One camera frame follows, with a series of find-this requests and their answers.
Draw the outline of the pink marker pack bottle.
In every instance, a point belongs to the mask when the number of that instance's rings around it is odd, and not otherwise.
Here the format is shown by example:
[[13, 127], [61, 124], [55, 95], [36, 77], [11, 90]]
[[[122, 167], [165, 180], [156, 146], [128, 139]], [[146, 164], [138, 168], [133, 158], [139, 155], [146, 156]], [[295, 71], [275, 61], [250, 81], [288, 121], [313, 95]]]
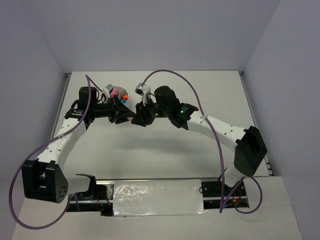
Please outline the pink marker pack bottle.
[[119, 91], [118, 91], [118, 89], [117, 89], [116, 87], [114, 87], [109, 94], [110, 94], [110, 96], [111, 96], [112, 98], [113, 98], [113, 97], [117, 97], [117, 96], [119, 95]]

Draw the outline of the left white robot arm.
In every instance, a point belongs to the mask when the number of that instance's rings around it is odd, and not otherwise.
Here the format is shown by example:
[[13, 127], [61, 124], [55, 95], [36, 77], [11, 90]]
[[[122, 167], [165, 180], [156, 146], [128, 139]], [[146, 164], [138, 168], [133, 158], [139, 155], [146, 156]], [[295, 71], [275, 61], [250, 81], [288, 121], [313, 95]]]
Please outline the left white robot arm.
[[63, 168], [76, 142], [97, 118], [108, 118], [121, 124], [135, 116], [126, 102], [128, 92], [119, 86], [107, 85], [98, 98], [95, 87], [81, 87], [78, 99], [65, 114], [56, 140], [34, 160], [26, 160], [21, 168], [24, 195], [28, 199], [61, 203], [68, 195], [80, 193], [91, 200], [97, 196], [96, 178], [86, 173], [65, 177]]

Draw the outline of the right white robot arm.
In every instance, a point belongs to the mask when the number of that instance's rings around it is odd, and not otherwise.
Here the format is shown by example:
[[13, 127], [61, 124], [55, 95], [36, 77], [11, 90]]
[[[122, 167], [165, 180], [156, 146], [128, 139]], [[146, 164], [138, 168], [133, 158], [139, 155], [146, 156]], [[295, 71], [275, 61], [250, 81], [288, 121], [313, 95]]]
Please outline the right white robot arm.
[[151, 92], [149, 86], [139, 83], [135, 91], [141, 96], [141, 102], [135, 106], [132, 124], [146, 127], [156, 118], [167, 118], [176, 128], [205, 135], [234, 152], [233, 164], [224, 169], [217, 184], [221, 195], [230, 195], [243, 177], [255, 175], [268, 152], [255, 126], [238, 127], [206, 115], [198, 107], [180, 102], [168, 86]]

